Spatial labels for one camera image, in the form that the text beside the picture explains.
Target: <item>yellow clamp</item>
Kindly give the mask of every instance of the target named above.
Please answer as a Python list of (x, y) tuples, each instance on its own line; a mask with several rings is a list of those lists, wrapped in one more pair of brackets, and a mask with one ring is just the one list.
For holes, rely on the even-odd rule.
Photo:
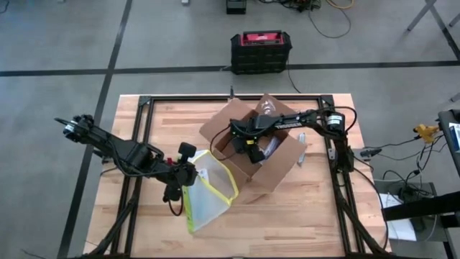
[(423, 138), (425, 143), (430, 144), (434, 141), (434, 135), (439, 131), (438, 126), (425, 126), (424, 124), (420, 124), (414, 128), (414, 132), (418, 133), (418, 135)]

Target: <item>table leg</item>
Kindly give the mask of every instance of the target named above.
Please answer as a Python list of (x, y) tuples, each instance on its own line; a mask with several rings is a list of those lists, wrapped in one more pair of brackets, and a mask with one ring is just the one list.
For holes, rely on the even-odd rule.
[(409, 24), (408, 31), (411, 31), (417, 23), (425, 16), (426, 12), (431, 9), (431, 7), (436, 3), (436, 0), (427, 0), (426, 5), (423, 9), (417, 14), (414, 20)]

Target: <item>box flap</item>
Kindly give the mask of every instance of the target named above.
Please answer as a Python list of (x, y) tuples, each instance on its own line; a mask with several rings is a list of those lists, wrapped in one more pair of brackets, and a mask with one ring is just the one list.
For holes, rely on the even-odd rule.
[[(251, 112), (252, 109), (249, 108), (240, 99), (233, 98), (226, 106), (221, 109), (221, 111), (216, 113), (207, 121), (207, 123), (201, 126), (200, 134), (210, 142), (217, 133), (225, 129), (225, 127), (229, 126), (230, 119), (243, 119), (246, 115), (248, 115), (248, 113)], [(217, 136), (213, 141), (213, 145), (219, 143), (227, 132), (229, 132), (229, 129)]]
[(274, 191), (306, 148), (305, 144), (287, 136), (257, 173), (252, 176), (252, 181), (270, 192)]
[(275, 97), (270, 96), (269, 94), (264, 94), (257, 103), (255, 111), (259, 114), (265, 114), (264, 107), (274, 106), (274, 110), (270, 116), (280, 116), (281, 114), (294, 114), (295, 111), (288, 106), (286, 106), (281, 101), (278, 101)]

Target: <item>black toolbox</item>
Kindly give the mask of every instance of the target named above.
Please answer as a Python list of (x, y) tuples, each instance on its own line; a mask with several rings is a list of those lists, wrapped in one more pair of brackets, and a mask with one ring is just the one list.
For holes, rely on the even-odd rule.
[(231, 39), (231, 71), (237, 75), (280, 73), (286, 69), (290, 36), (279, 30), (243, 32)]

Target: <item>black plastic case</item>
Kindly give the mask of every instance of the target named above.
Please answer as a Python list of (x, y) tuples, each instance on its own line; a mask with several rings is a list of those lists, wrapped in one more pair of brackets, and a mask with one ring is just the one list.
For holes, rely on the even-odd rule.
[(242, 36), (235, 35), (231, 39), (231, 71), (240, 74), (280, 73), (286, 69), (290, 49), (293, 48), (290, 36), (281, 31), (244, 32), (273, 33), (279, 32), (283, 44), (242, 45)]

